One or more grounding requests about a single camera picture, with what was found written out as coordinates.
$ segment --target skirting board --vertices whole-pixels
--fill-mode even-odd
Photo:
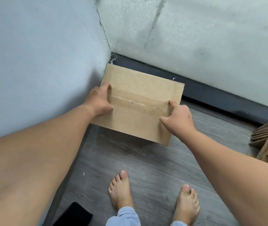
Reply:
[[[268,122],[268,106],[231,94],[198,81],[112,53],[109,63],[184,83],[182,98],[228,116],[261,126]]]

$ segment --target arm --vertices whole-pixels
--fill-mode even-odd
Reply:
[[[0,138],[0,225],[36,225],[91,120],[110,110],[108,83],[68,113]]]
[[[188,146],[211,185],[234,217],[245,226],[268,225],[268,163],[231,150],[194,127],[186,105],[160,121]]]

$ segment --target light blue pants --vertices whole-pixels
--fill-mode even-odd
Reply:
[[[140,220],[132,207],[122,207],[117,216],[111,217],[106,226],[140,226]],[[181,221],[174,221],[171,226],[187,226]]]

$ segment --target black phone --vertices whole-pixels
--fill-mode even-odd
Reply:
[[[53,226],[88,226],[92,216],[78,203],[73,202]]]

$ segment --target floor plank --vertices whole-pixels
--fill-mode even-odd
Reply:
[[[191,110],[196,128],[238,152],[251,153],[251,131],[202,112]],[[116,215],[107,188],[127,170],[142,225],[168,225],[181,185],[196,189],[201,212],[196,226],[238,225],[205,177],[189,149],[172,136],[170,146],[155,144],[93,125],[68,182],[53,222],[76,201],[93,213],[91,226],[105,225]]]

